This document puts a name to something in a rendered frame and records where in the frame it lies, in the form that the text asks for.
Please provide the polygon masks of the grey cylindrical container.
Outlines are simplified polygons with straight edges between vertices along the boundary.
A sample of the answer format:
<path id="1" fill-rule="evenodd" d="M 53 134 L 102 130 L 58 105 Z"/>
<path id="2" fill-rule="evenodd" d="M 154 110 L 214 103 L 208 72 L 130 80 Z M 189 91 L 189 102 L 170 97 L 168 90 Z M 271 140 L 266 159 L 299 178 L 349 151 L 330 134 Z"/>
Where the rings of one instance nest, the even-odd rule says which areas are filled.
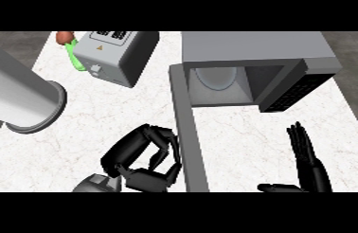
<path id="1" fill-rule="evenodd" d="M 0 121 L 19 134 L 32 134 L 59 118 L 66 91 L 0 49 Z"/>

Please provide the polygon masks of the grey toaster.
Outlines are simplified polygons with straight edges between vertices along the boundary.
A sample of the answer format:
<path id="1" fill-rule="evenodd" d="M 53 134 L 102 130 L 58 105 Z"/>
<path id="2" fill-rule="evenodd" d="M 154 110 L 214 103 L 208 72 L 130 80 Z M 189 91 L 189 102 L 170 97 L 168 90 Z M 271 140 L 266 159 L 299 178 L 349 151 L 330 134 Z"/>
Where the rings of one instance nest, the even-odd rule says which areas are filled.
<path id="1" fill-rule="evenodd" d="M 89 31 L 72 54 L 94 78 L 133 88 L 158 42 L 158 31 Z"/>

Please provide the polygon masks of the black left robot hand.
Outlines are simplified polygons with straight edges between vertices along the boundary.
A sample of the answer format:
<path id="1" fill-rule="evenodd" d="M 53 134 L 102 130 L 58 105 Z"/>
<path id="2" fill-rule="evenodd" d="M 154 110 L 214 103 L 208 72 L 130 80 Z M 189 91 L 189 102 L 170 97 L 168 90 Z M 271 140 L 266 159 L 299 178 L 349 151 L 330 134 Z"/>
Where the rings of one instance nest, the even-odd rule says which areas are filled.
<path id="1" fill-rule="evenodd" d="M 154 143 L 158 151 L 149 158 L 148 168 L 130 169 L 148 145 Z M 155 172 L 173 151 L 173 165 L 166 173 Z M 176 183 L 182 169 L 177 135 L 168 128 L 142 124 L 112 145 L 100 158 L 100 166 L 106 174 L 126 179 L 126 187 L 140 192 L 167 192 Z"/>

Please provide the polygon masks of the grey microwave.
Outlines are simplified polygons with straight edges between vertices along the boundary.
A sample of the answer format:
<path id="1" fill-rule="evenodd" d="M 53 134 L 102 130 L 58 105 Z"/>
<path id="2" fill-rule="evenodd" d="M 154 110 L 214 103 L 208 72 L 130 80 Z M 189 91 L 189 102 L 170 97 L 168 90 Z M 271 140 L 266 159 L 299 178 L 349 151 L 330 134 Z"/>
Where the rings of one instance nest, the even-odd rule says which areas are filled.
<path id="1" fill-rule="evenodd" d="M 192 106 L 285 111 L 342 69 L 318 31 L 185 31 Z"/>

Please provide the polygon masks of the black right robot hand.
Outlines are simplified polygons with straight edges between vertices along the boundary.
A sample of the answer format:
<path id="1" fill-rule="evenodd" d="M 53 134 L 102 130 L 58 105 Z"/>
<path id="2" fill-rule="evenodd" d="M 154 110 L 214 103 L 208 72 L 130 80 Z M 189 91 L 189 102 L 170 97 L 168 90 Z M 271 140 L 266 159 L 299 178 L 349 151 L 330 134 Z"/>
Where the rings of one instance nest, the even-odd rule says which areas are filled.
<path id="1" fill-rule="evenodd" d="M 325 167 L 316 157 L 312 141 L 305 127 L 297 122 L 287 133 L 294 152 L 299 185 L 259 184 L 262 192 L 331 192 L 331 183 Z"/>

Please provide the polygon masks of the grey microwave door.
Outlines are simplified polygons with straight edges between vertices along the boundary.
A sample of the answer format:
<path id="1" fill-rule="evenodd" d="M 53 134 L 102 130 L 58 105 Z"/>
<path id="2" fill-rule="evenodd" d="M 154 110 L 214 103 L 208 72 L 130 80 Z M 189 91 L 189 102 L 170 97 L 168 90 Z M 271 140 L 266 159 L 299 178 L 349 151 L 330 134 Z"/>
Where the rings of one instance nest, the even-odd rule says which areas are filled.
<path id="1" fill-rule="evenodd" d="M 183 161 L 186 192 L 208 192 L 210 189 L 194 124 L 188 83 L 183 65 L 180 63 L 168 67 L 168 82 Z"/>

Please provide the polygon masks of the green handled utensil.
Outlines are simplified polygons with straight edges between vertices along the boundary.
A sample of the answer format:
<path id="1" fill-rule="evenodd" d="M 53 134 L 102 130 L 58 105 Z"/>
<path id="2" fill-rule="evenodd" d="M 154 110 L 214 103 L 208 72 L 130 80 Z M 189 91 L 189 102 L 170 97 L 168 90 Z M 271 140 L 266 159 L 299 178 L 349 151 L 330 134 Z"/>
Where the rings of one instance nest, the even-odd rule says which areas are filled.
<path id="1" fill-rule="evenodd" d="M 69 58 L 74 68 L 80 72 L 86 71 L 86 68 L 74 55 L 74 47 L 78 44 L 78 41 L 74 36 L 74 32 L 72 31 L 58 31 L 56 32 L 56 43 L 65 47 L 68 58 Z"/>

